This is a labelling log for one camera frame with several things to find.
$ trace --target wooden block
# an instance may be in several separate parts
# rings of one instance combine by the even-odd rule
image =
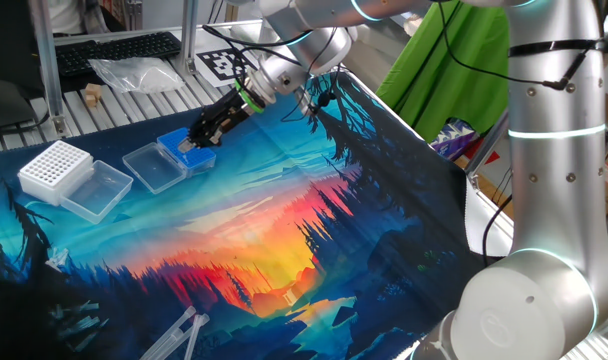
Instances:
[[[102,98],[102,87],[95,84],[86,85],[86,95],[93,95],[96,101]]]
[[[94,95],[86,94],[86,106],[95,107],[97,105],[97,98]]]

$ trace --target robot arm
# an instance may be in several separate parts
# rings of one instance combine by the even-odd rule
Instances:
[[[601,37],[593,0],[465,0],[504,7],[509,75],[556,81],[586,58],[560,89],[509,82],[515,234],[511,254],[467,285],[460,306],[412,360],[557,360],[608,318],[608,235],[604,206],[605,94],[602,54],[579,48]],[[428,0],[259,0],[282,39],[316,29],[271,56],[245,86],[207,109],[182,146],[210,146],[231,125],[340,63],[353,37],[345,26],[427,9]],[[548,50],[541,45],[549,44]],[[289,54],[286,48],[279,50]]]

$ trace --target plastic container lid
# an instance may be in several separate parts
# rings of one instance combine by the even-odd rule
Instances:
[[[62,207],[98,224],[131,190],[133,178],[96,161],[79,183],[79,187],[62,194]]]
[[[158,144],[151,143],[124,156],[124,164],[153,194],[159,194],[186,178],[181,168]]]

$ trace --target black keyboard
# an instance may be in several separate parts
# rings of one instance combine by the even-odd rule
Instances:
[[[87,41],[72,45],[57,46],[57,66],[62,76],[92,73],[89,59],[122,60],[133,57],[165,57],[177,55],[181,43],[170,32],[132,37],[98,43]]]

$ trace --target clear plastic box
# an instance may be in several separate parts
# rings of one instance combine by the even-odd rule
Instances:
[[[186,179],[186,171],[160,147],[151,143],[122,158],[135,176],[153,194],[159,194],[178,182]]]
[[[62,194],[62,207],[99,224],[131,190],[133,178],[102,161],[93,163],[79,187]]]
[[[210,149],[193,149],[182,154],[178,145],[186,138],[188,129],[178,129],[160,136],[124,156],[122,160],[135,176],[155,195],[215,165],[215,153]]]

